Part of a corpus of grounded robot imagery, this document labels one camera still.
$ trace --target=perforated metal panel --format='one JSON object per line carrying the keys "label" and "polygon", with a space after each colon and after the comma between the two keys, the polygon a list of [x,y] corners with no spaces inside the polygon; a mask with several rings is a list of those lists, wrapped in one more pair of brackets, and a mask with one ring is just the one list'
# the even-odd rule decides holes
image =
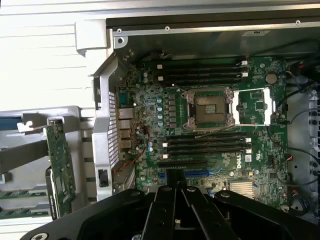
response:
{"label": "perforated metal panel", "polygon": [[116,121],[116,102],[115,94],[109,92],[109,108],[110,108],[110,121],[108,128],[108,148],[109,148],[109,161],[111,169],[119,161],[118,151],[118,135],[117,135],[117,121]]}

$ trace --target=chip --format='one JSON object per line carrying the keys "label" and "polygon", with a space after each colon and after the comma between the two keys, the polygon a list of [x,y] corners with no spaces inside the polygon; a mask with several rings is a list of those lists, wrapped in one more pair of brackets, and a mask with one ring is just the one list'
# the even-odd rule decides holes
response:
{"label": "chip", "polygon": [[276,173],[275,172],[270,172],[269,173],[269,178],[270,179],[275,179],[277,177]]}

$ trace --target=motherboard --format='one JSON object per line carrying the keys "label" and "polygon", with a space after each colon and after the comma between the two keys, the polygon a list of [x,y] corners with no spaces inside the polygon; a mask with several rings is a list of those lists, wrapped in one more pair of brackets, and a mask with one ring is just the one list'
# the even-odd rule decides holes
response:
{"label": "motherboard", "polygon": [[[286,96],[282,57],[163,60],[132,65],[116,90],[120,160],[136,186],[183,169],[213,197],[231,190],[280,208],[287,203]],[[272,126],[270,139],[267,126]]]}

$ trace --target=cpu socket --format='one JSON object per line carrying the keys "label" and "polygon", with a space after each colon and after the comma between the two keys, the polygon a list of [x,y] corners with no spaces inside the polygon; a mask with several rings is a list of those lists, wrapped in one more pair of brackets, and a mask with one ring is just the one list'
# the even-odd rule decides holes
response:
{"label": "cpu socket", "polygon": [[199,88],[183,92],[188,121],[182,126],[191,131],[219,130],[234,125],[230,113],[233,91],[230,88]]}

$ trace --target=heatsink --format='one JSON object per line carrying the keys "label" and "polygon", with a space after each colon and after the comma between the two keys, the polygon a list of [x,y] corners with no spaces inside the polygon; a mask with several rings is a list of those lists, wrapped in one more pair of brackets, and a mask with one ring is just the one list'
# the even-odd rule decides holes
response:
{"label": "heatsink", "polygon": [[254,199],[254,183],[251,180],[230,181],[230,190],[247,198]]}

